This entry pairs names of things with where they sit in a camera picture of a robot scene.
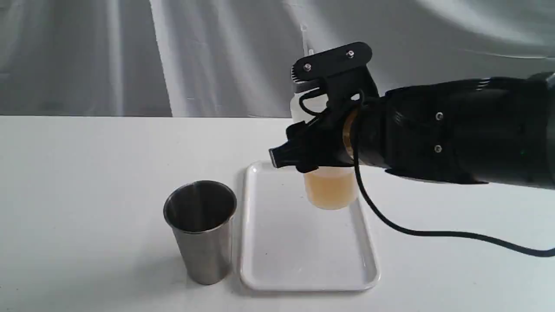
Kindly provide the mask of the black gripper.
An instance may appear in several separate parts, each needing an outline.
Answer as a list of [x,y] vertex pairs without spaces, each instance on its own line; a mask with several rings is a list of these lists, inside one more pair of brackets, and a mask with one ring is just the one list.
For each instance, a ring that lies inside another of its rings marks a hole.
[[298,122],[286,128],[285,145],[269,149],[275,168],[295,166],[299,172],[312,172],[323,167],[349,168],[353,156],[347,151],[347,120],[352,112],[339,113],[325,109],[309,122]]

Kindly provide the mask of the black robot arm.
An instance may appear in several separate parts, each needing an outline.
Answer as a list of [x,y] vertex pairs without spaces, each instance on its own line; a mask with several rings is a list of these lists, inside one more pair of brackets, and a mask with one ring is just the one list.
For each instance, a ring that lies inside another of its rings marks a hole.
[[554,73],[359,93],[272,148],[276,168],[361,165],[423,182],[554,188]]

